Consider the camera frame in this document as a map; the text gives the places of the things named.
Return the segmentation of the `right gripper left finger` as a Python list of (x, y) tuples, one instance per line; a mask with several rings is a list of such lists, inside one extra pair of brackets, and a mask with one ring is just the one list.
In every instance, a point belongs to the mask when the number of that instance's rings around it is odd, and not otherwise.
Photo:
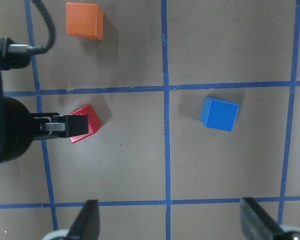
[(97, 240), (100, 235), (98, 200), (87, 200), (70, 227), (67, 240)]

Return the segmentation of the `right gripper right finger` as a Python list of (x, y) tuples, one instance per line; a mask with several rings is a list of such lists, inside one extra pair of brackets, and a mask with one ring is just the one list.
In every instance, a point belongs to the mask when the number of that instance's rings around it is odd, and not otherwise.
[(240, 200), (240, 227), (246, 240), (284, 240), (285, 232), (252, 197)]

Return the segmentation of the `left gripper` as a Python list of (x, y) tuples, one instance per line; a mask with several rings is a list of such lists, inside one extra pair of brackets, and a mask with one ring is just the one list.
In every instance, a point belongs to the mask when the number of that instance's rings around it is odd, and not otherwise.
[(88, 133), (87, 115), (30, 113), (18, 100), (3, 98), (0, 114), (0, 164), (19, 158), (33, 140), (70, 138)]

